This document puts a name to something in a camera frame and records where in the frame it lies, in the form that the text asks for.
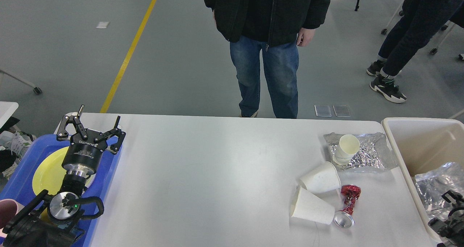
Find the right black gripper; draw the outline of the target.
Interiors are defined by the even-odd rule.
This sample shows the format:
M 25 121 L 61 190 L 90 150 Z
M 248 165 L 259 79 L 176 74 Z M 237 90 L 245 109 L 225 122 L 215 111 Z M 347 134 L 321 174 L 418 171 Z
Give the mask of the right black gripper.
M 446 222 L 434 218 L 428 222 L 428 226 L 444 238 L 437 246 L 454 246 L 454 240 L 464 240 L 464 198 L 462 194 L 452 190 L 441 197 L 454 209 L 449 213 Z

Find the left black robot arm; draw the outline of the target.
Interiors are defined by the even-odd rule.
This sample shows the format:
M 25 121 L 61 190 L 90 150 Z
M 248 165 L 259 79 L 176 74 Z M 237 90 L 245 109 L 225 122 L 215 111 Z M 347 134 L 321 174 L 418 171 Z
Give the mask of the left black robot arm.
M 98 184 L 110 173 L 104 155 L 116 155 L 126 133 L 119 126 L 102 132 L 83 126 L 76 115 L 63 115 L 56 140 L 65 146 L 58 189 L 42 189 L 5 225 L 4 247 L 71 247 L 86 235 L 88 224 L 103 215 L 105 189 Z

